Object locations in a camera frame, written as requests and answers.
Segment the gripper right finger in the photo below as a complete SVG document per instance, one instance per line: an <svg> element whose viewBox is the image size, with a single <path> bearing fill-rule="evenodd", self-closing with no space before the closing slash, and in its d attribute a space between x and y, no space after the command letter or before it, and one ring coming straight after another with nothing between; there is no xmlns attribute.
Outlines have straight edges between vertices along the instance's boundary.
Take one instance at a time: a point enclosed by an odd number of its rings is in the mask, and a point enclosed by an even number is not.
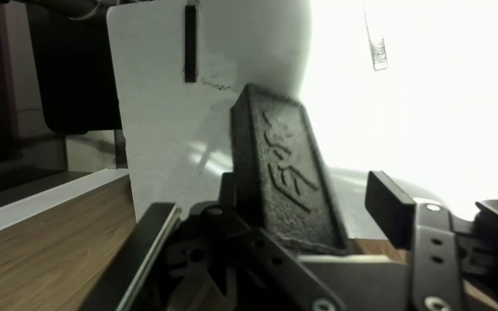
<svg viewBox="0 0 498 311"><path fill-rule="evenodd" d="M407 251L411 309L468 311L464 281L498 303L498 200L476 202L479 211L466 222L370 171L365 207L393 247Z"/></svg>

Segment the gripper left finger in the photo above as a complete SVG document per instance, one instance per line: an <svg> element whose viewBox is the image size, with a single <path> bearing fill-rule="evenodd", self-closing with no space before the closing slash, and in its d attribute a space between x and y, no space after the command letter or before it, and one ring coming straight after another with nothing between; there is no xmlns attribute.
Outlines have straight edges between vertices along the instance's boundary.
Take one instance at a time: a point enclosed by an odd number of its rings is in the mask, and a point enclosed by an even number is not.
<svg viewBox="0 0 498 311"><path fill-rule="evenodd" d="M346 311L339 295L298 259L344 250L247 224L233 208L234 193L233 173L223 174L218 203L189 216L172 234L163 254L168 278L206 273L236 299L239 311Z"/></svg>

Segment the black textured eraser block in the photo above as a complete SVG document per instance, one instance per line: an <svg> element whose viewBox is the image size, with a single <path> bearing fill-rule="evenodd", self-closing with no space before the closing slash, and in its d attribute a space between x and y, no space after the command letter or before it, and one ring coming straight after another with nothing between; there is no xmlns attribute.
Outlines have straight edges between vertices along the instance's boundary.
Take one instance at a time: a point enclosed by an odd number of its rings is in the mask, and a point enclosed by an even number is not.
<svg viewBox="0 0 498 311"><path fill-rule="evenodd" d="M230 128L239 216L297 254L353 254L305 107L249 83Z"/></svg>

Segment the white board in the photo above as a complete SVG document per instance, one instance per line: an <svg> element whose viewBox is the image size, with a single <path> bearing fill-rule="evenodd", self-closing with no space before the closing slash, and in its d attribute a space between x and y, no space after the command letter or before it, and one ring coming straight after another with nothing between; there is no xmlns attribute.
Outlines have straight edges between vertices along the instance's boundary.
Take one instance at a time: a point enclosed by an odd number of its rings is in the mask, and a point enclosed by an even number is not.
<svg viewBox="0 0 498 311"><path fill-rule="evenodd" d="M372 67L363 3L381 14L387 70ZM155 0L107 21L137 219L216 199L246 83L306 105L351 238L385 238L364 207L368 171L467 221L498 199L498 0Z"/></svg>

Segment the clear plastic clip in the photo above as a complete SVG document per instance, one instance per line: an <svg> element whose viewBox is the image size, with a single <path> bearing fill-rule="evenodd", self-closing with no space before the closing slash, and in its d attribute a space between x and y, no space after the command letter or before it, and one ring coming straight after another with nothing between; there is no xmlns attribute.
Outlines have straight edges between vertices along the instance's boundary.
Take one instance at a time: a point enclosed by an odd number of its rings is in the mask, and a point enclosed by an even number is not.
<svg viewBox="0 0 498 311"><path fill-rule="evenodd" d="M370 48L372 67L374 71L383 71L389 68L385 37L382 31L382 17L371 3L363 3L368 45Z"/></svg>

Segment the black bar magnet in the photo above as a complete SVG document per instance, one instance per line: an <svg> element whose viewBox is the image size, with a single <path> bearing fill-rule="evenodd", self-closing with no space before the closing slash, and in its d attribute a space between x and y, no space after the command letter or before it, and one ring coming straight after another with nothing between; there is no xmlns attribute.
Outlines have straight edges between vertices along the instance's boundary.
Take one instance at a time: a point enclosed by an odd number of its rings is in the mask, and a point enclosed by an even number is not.
<svg viewBox="0 0 498 311"><path fill-rule="evenodd" d="M198 78L198 10L186 5L184 10L184 82L196 83Z"/></svg>

